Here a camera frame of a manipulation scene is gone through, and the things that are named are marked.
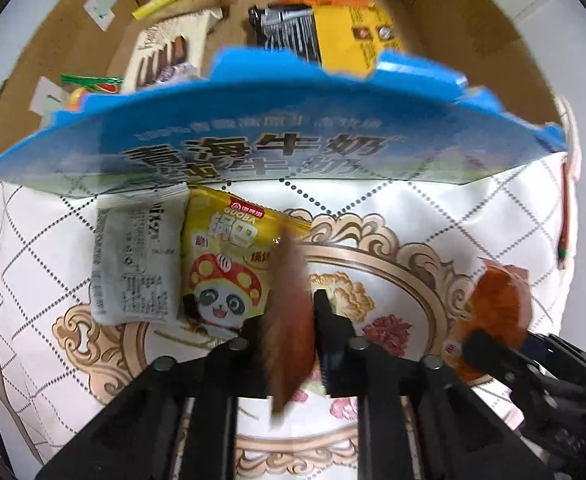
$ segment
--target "cardboard box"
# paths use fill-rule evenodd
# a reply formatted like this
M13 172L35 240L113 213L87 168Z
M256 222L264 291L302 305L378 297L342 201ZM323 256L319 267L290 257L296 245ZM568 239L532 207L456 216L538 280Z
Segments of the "cardboard box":
M40 127L34 94L46 94L46 80L55 85L64 72L124 73L141 28L131 12L147 0L117 0L104 30L84 8L89 1L60 0L20 56L0 92L0 153ZM221 47L253 43L246 10L271 1L237 0L230 7L227 19L209 36L204 73ZM466 73L471 84L487 86L507 110L532 123L559 123L546 81L513 24L491 0L378 1L412 52Z

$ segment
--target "panda face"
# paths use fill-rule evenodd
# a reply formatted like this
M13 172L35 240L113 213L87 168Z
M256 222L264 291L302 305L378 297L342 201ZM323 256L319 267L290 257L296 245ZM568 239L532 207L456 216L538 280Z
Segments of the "panda face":
M218 326L241 328L251 302L238 286L216 280L199 283L193 292L203 319Z

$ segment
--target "panda cartoon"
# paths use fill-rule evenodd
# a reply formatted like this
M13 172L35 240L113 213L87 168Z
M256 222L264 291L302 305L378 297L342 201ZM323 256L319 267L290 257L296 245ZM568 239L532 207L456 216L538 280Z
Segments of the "panda cartoon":
M184 298L186 314L197 330L216 338L237 336L244 319L257 313L262 285L248 267L226 254L203 254L188 276L192 294Z

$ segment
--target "red logo label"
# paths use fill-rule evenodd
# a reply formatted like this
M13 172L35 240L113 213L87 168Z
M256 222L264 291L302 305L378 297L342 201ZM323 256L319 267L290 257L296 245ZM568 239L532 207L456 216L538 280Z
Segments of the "red logo label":
M255 216L256 218L262 218L264 216L264 209L261 207L236 198L231 199L229 207L242 213L249 213L249 215Z

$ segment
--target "black and yellow package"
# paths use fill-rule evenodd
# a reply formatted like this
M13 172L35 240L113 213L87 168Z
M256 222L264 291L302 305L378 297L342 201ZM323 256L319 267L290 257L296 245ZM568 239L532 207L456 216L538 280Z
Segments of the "black and yellow package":
M288 49L328 72L368 75L385 48L405 48L390 16L379 6L343 7L304 4L249 9L257 43L267 50Z

